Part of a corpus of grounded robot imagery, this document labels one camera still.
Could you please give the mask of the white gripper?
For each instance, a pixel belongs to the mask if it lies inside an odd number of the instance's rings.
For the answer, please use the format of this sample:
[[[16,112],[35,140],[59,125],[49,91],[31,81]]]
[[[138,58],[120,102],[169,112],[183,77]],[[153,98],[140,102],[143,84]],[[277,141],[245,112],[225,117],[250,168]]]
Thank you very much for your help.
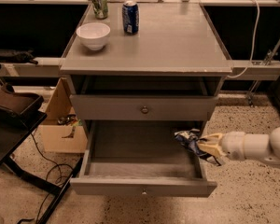
[[[216,158],[227,156],[230,160],[244,161],[244,132],[211,133],[200,138],[202,142],[198,147]]]

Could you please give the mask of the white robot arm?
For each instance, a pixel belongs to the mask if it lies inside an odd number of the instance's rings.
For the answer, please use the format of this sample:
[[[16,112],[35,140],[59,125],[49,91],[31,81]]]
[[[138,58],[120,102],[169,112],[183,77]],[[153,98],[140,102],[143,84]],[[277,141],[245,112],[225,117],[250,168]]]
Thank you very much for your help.
[[[280,169],[280,127],[270,134],[212,133],[199,139],[198,148],[216,158],[254,160]]]

